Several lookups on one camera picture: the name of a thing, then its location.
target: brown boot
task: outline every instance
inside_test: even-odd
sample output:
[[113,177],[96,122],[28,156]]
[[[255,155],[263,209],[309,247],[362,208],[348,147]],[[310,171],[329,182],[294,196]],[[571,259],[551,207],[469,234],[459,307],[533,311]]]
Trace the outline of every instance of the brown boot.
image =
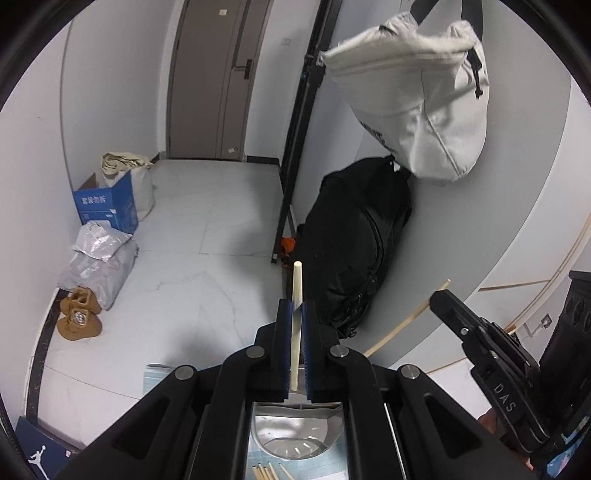
[[100,335],[103,325],[89,310],[73,307],[70,314],[57,321],[57,331],[66,340],[80,340]]
[[69,296],[60,302],[60,310],[66,316],[70,314],[73,307],[89,310],[95,315],[99,314],[102,310],[94,292],[86,287],[76,287]]

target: black duffel bag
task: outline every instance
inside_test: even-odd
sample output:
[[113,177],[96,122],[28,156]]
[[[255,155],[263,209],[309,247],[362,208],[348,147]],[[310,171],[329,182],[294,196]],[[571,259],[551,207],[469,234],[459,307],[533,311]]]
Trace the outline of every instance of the black duffel bag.
[[352,337],[369,311],[411,214],[410,173],[394,158],[363,158],[322,180],[290,260],[303,264],[304,299],[318,320]]

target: gray plastic package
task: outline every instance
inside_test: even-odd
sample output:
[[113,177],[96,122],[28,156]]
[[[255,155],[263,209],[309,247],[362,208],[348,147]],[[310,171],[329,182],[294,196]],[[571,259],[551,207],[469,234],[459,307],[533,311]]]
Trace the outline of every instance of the gray plastic package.
[[131,235],[120,232],[108,223],[93,220],[82,225],[78,231],[74,250],[104,262],[110,259],[131,238]]
[[105,310],[111,308],[134,266],[138,245],[129,240],[107,262],[78,252],[60,275],[57,286],[73,291],[76,287],[91,289]]

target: marble floor tile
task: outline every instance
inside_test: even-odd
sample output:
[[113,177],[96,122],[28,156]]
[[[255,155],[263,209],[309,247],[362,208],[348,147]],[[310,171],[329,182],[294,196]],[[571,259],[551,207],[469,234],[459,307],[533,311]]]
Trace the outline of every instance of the marble floor tile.
[[206,227],[205,215],[160,216],[140,222],[134,239],[141,250],[199,253]]
[[151,363],[198,368],[251,345],[275,319],[281,268],[268,258],[140,251],[96,338],[54,333],[46,364],[72,378],[141,396]]
[[137,402],[45,368],[39,398],[39,424],[83,448]]
[[134,235],[133,270],[99,315],[102,333],[69,342],[54,332],[46,359],[48,371],[124,398],[140,398],[147,364],[205,368],[251,345],[281,297],[281,267],[269,261],[276,166],[161,160],[152,178],[155,207]]
[[175,197],[219,191],[226,162],[210,160],[160,160],[152,169],[154,196]]
[[230,224],[208,222],[201,253],[271,258],[277,220],[250,220]]

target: wooden chopsticks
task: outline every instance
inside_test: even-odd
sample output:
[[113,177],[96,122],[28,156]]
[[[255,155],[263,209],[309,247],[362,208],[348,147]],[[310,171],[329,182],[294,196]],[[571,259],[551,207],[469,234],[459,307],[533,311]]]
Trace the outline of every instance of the wooden chopsticks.
[[[267,465],[269,466],[262,466],[259,463],[257,466],[252,467],[252,471],[255,474],[256,480],[280,480],[271,463],[268,463]],[[284,471],[288,480],[295,480],[282,464],[279,464],[279,466]]]

